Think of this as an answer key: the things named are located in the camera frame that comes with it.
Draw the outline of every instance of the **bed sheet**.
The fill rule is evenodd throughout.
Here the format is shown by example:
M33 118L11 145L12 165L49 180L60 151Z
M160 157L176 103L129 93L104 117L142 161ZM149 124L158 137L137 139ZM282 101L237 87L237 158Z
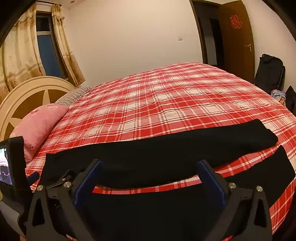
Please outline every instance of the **bed sheet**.
M227 177L247 170L272 155L280 145L285 148L296 170L296 117L286 107L253 84L218 68L198 63L174 64L93 88L55 126L36 157L27 165L26 174L41 173L46 153L94 143L226 126L253 119L261 120L277 135L279 141L276 146L245 155L216 171ZM135 190L96 187L94 192L135 194L199 183L198 176L194 176L157 187ZM270 208L273 232L289 210L295 184L296 181L292 181Z

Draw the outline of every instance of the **wooden door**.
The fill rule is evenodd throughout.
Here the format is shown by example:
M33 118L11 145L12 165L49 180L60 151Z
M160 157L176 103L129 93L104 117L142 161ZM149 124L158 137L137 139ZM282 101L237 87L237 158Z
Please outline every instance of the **wooden door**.
M254 82L255 52L251 24L242 1L229 2L218 8L223 38L225 70Z

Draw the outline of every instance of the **headboard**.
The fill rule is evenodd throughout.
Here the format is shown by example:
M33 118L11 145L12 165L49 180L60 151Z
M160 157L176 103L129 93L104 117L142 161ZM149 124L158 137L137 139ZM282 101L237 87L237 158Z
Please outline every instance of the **headboard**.
M51 76L35 77L15 87L0 105L0 141L9 138L21 119L32 110L55 103L74 89L69 82Z

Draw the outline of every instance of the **red sticker on door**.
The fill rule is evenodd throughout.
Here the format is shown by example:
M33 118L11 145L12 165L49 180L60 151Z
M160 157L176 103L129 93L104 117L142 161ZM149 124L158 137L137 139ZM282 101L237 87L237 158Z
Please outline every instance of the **red sticker on door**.
M233 28L240 28L242 22L239 21L239 17L234 15L231 16L231 26L233 26Z

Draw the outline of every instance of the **screen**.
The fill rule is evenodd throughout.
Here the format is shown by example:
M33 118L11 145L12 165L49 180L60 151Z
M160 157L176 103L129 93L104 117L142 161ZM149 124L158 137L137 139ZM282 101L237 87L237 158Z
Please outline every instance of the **screen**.
M12 185L6 148L0 148L0 181Z

